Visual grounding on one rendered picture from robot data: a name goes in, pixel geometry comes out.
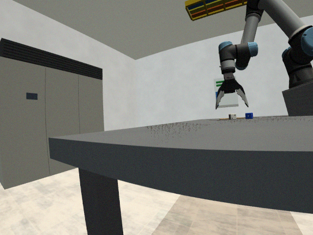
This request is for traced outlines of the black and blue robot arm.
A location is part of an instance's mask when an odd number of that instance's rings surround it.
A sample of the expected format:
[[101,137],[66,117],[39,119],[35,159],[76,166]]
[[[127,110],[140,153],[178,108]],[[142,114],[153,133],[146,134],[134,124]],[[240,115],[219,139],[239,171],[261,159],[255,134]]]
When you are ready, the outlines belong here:
[[[247,68],[251,57],[257,56],[254,42],[263,11],[276,22],[289,38],[290,47],[282,53],[289,76],[289,89],[313,81],[313,26],[303,21],[282,0],[247,0],[245,28],[240,44],[231,41],[219,44],[220,68]],[[236,59],[236,62],[235,60]]]

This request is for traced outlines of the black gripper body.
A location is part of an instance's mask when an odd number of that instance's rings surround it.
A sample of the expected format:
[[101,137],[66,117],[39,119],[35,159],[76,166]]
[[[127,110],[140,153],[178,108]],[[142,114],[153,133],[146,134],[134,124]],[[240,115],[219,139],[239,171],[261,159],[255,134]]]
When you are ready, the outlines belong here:
[[[228,68],[228,69],[222,70],[222,74],[230,73],[230,72],[235,73],[235,69],[234,68]],[[235,80],[235,83],[225,84],[225,82],[223,82],[222,84],[223,84],[224,94],[235,93],[235,90],[237,90],[237,81],[236,80]]]

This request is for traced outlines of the white die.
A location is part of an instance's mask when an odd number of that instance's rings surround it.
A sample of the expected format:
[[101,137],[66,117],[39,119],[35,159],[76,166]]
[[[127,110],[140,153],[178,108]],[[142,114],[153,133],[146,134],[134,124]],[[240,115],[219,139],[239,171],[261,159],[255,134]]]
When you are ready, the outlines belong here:
[[229,120],[236,119],[236,114],[229,114]]

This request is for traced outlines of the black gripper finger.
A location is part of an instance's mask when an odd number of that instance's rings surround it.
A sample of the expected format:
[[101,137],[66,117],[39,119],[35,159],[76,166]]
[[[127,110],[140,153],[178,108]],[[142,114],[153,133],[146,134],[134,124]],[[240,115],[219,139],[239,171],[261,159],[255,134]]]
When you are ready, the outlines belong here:
[[220,88],[218,89],[218,93],[217,93],[217,100],[216,100],[216,109],[219,105],[219,102],[221,101],[221,98],[224,96],[224,89],[223,89],[223,84],[220,86]]
[[248,107],[248,101],[244,89],[239,83],[237,83],[237,94],[241,96],[242,100],[245,102],[245,105]]

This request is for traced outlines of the blue die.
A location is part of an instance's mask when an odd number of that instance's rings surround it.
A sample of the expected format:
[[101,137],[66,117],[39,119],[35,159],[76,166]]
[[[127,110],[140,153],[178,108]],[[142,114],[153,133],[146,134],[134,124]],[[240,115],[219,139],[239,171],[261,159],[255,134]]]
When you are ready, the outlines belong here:
[[246,119],[252,119],[253,113],[246,113]]

